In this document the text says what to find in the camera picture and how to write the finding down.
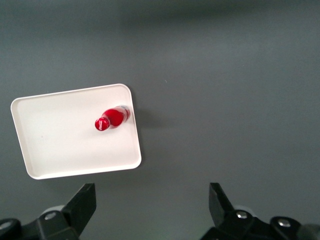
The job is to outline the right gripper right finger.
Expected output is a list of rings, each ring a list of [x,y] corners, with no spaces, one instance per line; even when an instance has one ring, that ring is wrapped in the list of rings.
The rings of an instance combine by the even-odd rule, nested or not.
[[[244,209],[235,208],[221,185],[212,182],[209,185],[209,211],[214,226],[202,237],[202,240],[318,240],[318,224],[301,224],[297,220],[285,217],[272,217],[269,223]]]

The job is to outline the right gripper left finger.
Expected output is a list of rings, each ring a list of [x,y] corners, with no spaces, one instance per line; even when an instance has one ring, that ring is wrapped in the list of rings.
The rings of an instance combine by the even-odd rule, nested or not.
[[[46,209],[22,225],[16,218],[0,220],[2,240],[79,240],[96,211],[96,186],[84,184],[65,205]]]

